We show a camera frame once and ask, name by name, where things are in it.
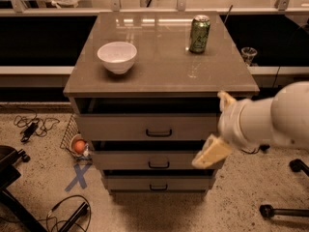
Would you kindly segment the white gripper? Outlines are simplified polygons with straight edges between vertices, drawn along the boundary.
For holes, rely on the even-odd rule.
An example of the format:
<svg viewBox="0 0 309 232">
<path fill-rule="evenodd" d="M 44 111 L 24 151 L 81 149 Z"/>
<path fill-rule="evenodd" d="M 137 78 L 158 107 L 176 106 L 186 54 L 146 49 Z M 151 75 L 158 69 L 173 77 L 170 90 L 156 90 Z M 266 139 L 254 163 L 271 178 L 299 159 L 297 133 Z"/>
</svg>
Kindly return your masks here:
<svg viewBox="0 0 309 232">
<path fill-rule="evenodd" d="M 236 101 L 225 91 L 218 92 L 217 96 L 220 99 L 219 108 L 221 111 L 218 131 L 222 138 L 213 134 L 208 137 L 202 150 L 192 160 L 192 166 L 198 169 L 206 169 L 226 159 L 232 153 L 230 145 L 242 150 L 248 149 L 250 146 L 240 126 L 241 112 L 249 100 Z"/>
</svg>

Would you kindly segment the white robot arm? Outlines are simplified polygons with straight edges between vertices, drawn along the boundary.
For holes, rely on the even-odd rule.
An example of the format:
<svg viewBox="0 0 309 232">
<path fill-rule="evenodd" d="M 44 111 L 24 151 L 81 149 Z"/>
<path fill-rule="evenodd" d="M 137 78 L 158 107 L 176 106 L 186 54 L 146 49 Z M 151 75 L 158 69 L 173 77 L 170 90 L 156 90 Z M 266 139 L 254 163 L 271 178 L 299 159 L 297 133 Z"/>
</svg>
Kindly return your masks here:
<svg viewBox="0 0 309 232">
<path fill-rule="evenodd" d="M 236 100 L 220 91 L 221 115 L 218 135 L 210 135 L 192 160 L 207 169 L 226 159 L 234 149 L 255 150 L 261 146 L 290 149 L 309 147 L 309 82 L 287 85 L 274 97 Z"/>
</svg>

